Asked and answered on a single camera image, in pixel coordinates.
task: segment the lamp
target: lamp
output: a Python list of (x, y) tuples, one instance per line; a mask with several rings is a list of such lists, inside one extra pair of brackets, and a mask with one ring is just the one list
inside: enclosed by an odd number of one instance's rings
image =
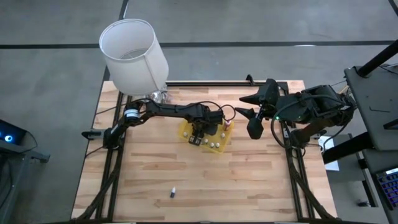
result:
[(148, 22), (140, 19), (114, 22), (101, 34), (99, 47), (120, 92), (164, 100), (161, 89), (165, 88), (169, 65)]

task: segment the white paper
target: white paper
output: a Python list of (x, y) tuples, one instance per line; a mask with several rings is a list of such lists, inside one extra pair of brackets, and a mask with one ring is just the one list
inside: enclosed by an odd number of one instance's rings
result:
[[(321, 136), (318, 140), (318, 143), (321, 147), (323, 147), (323, 143), (329, 138), (329, 136)], [(326, 142), (325, 145), (325, 150), (328, 150), (332, 147), (335, 146), (335, 143), (333, 142), (333, 139), (329, 140), (328, 142)], [(338, 162), (334, 161), (334, 162), (330, 162), (328, 164), (325, 164), (325, 169), (326, 170), (332, 170), (332, 171), (339, 171), (338, 168)]]

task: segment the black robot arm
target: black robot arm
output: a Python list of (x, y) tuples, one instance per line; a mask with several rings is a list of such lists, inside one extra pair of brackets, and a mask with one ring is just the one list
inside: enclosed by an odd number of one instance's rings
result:
[(103, 133), (103, 146), (113, 149), (119, 146), (119, 139), (128, 127), (144, 124), (149, 118), (164, 116), (172, 118), (184, 118), (192, 123), (193, 133), (189, 143), (199, 145), (204, 134), (214, 135), (217, 125), (223, 124), (223, 111), (210, 111), (209, 107), (201, 103), (189, 105), (168, 105), (155, 103), (151, 100), (139, 100), (128, 103), (124, 114), (116, 125), (108, 128)]
[(252, 139), (261, 137), (264, 130), (262, 119), (308, 124), (303, 129), (292, 131), (290, 142), (295, 147), (304, 147), (310, 136), (326, 127), (346, 125), (352, 119), (355, 108), (355, 102), (350, 96), (337, 94), (330, 85), (319, 85), (299, 93), (280, 96), (278, 84), (273, 79), (267, 79), (256, 94), (240, 100), (260, 107), (258, 112), (235, 108), (249, 120), (247, 129)]

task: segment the white cylinder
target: white cylinder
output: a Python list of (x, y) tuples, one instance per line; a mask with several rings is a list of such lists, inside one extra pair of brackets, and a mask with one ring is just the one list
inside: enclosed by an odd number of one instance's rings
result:
[(101, 34), (99, 47), (113, 83), (122, 93), (147, 95), (164, 86), (169, 65), (148, 22), (114, 22)]

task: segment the keyboard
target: keyboard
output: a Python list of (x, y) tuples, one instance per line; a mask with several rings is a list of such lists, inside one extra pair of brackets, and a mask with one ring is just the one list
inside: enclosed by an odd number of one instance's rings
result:
[(398, 208), (398, 168), (376, 174), (377, 180), (384, 191), (384, 199), (388, 201), (390, 210)]

